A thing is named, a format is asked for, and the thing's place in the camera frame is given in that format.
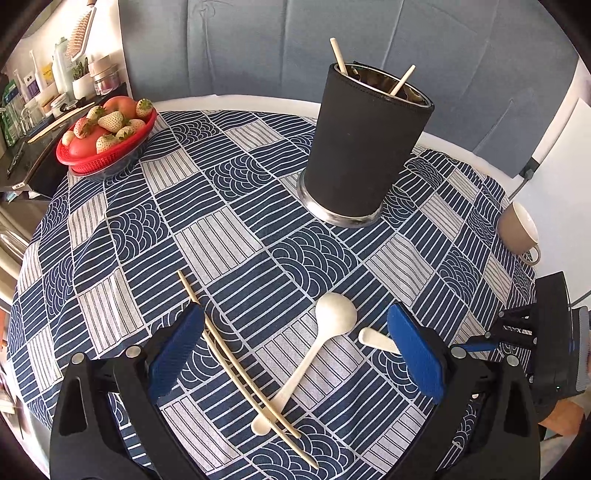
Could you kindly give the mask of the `person's right hand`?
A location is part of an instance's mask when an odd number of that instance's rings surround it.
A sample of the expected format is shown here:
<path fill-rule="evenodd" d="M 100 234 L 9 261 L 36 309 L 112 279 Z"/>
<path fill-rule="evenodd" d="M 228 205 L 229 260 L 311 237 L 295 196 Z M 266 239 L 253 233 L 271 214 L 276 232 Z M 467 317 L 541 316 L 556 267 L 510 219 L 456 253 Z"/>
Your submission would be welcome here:
<path fill-rule="evenodd" d="M 577 435 L 590 414 L 590 397 L 580 394 L 559 400 L 551 414 L 540 425 L 552 432 L 567 437 Z"/>

